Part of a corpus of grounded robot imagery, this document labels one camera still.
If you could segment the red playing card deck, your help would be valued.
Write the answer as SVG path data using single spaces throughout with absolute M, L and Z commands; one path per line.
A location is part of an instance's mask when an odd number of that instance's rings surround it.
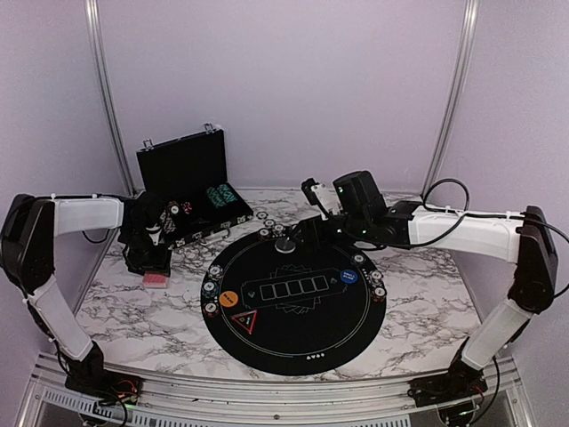
M 142 279 L 142 285 L 147 289 L 166 289 L 169 277 L 162 273 L 146 272 Z

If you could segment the clear acrylic dealer button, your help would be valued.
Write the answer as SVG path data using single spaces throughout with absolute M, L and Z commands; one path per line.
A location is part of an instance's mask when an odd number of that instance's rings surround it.
M 296 244 L 289 238 L 279 238 L 275 242 L 275 249 L 280 254 L 290 254 L 296 248 Z

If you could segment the blue small blind button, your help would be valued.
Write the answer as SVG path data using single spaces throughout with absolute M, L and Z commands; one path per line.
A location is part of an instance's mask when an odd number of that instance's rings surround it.
M 340 279 L 343 283 L 352 285 L 358 281 L 358 274 L 354 270 L 343 270 Z

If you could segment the green 50 chip stack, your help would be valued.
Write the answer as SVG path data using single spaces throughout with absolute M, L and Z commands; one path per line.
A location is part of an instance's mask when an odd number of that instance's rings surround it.
M 208 280 L 202 284 L 201 296 L 206 300 L 215 299 L 219 294 L 218 284 L 214 281 Z

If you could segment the orange big blind button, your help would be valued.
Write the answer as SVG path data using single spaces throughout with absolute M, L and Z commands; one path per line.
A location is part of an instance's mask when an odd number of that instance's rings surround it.
M 224 291 L 220 294 L 219 302 L 222 307 L 232 308 L 239 302 L 239 296 L 234 291 Z

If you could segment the red triangular all-in marker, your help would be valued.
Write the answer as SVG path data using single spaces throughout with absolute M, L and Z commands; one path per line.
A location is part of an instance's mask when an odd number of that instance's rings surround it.
M 241 326 L 246 333 L 252 334 L 256 319 L 257 319 L 258 311 L 257 310 L 250 310 L 247 312 L 238 313 L 231 317 L 231 320 L 236 324 Z

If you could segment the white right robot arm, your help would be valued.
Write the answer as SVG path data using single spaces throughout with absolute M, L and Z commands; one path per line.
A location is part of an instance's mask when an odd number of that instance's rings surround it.
M 388 312 L 370 347 L 329 378 L 409 375 L 448 367 L 469 333 L 506 296 L 515 268 L 436 249 L 371 255 L 385 274 Z

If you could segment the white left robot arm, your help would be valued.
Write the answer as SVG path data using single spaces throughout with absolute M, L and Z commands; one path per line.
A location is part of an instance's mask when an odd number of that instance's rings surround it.
M 109 392 L 112 376 L 97 363 L 87 361 L 96 354 L 96 344 L 60 290 L 57 241 L 88 231 L 117 231 L 131 273 L 169 276 L 172 253 L 164 241 L 163 214 L 163 204 L 148 192 L 137 197 L 20 193 L 5 216 L 1 268 L 63 355 L 82 364 L 76 379 L 94 396 Z

